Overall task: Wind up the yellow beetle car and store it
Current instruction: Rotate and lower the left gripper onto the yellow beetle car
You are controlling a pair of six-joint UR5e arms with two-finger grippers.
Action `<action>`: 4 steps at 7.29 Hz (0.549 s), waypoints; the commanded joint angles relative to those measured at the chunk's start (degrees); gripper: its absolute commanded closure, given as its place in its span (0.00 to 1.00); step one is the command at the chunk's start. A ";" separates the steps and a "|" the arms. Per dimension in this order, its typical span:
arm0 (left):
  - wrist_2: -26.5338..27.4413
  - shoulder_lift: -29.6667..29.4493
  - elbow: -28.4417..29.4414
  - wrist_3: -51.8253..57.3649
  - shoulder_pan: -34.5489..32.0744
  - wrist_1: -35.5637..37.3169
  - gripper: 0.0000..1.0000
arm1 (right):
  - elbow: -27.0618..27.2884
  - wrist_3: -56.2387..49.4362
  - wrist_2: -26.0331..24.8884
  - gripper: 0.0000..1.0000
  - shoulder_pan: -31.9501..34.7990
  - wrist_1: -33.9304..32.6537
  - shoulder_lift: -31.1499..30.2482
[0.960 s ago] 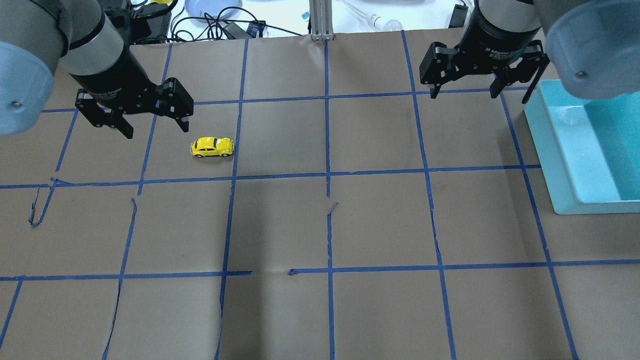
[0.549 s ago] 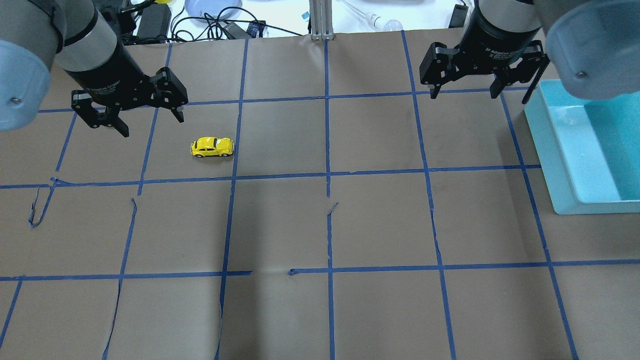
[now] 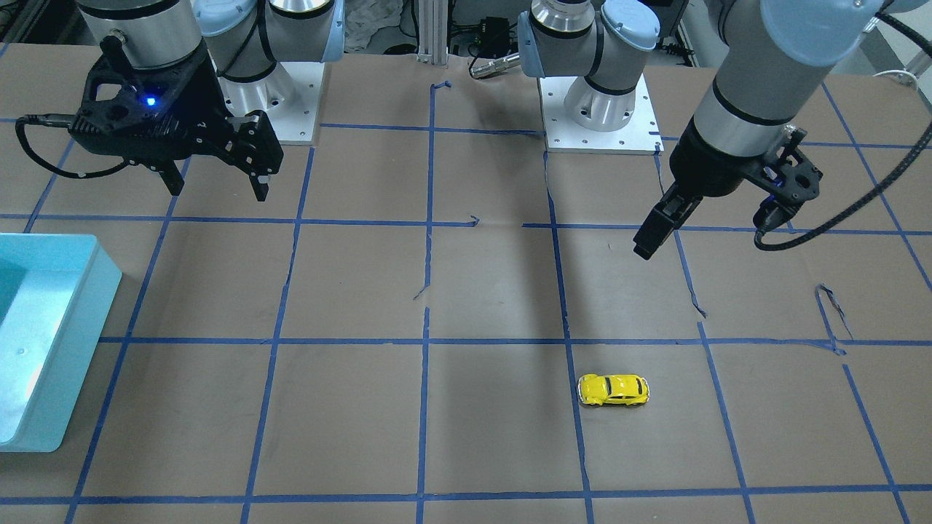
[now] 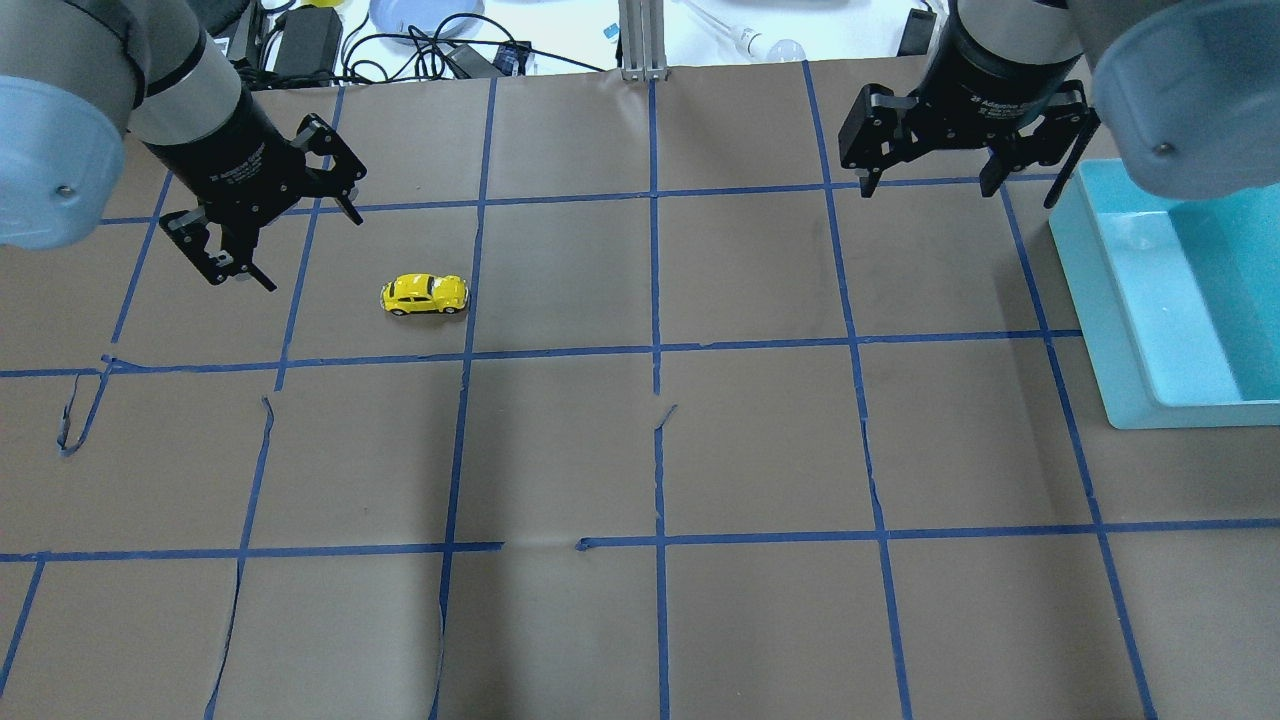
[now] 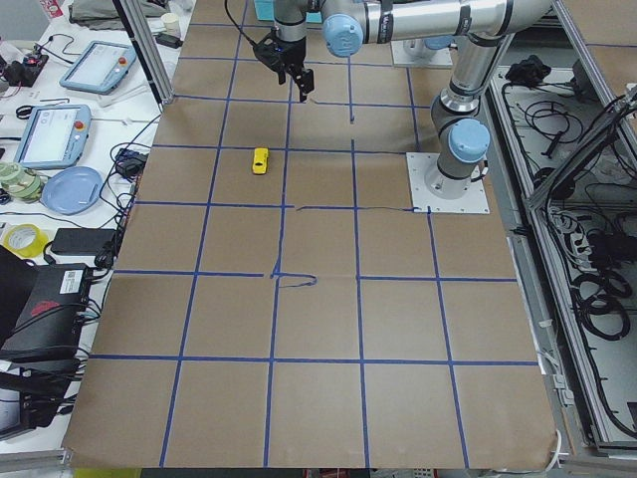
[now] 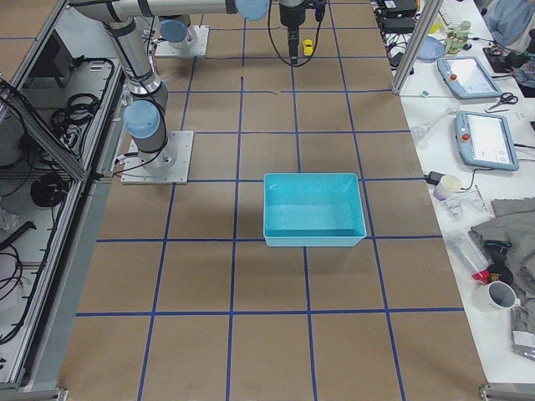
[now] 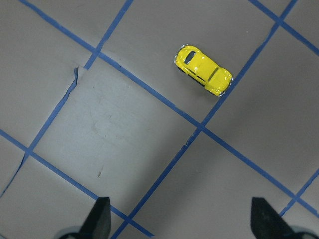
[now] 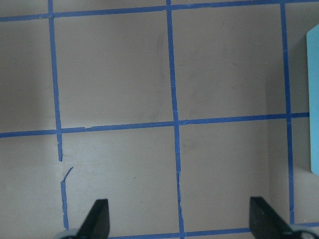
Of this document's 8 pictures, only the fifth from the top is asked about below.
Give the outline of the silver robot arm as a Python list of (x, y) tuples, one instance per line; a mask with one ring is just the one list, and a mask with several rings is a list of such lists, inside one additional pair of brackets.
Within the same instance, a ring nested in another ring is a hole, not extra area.
[(440, 138), (437, 162), (425, 175), (429, 189), (459, 195), (490, 144), (476, 119), (481, 98), (515, 33), (550, 8), (548, 1), (277, 1), (274, 26), (252, 45), (255, 57), (278, 76), (293, 80), (304, 100), (315, 87), (304, 65), (307, 15), (321, 15), (327, 49), (347, 58), (364, 44), (403, 45), (414, 59), (461, 43), (449, 84), (435, 98), (431, 118)]
[(454, 43), (452, 35), (416, 38), (403, 41), (404, 51), (411, 57), (425, 58), (448, 49)]

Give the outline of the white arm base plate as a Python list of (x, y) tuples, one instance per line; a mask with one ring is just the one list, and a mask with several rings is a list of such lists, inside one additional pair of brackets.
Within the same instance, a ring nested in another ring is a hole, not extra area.
[(469, 178), (455, 180), (438, 169), (438, 153), (406, 154), (412, 209), (420, 213), (489, 214), (478, 164)]
[(393, 64), (405, 68), (451, 69), (451, 36), (392, 41)]

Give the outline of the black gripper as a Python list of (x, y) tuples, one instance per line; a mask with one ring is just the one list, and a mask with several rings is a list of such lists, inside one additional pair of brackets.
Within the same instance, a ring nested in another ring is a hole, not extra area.
[(312, 69), (304, 68), (305, 39), (288, 42), (277, 36), (272, 29), (261, 41), (253, 46), (257, 60), (277, 74), (278, 84), (286, 83), (286, 75), (294, 75), (299, 89), (299, 102), (304, 103), (315, 90), (315, 76)]

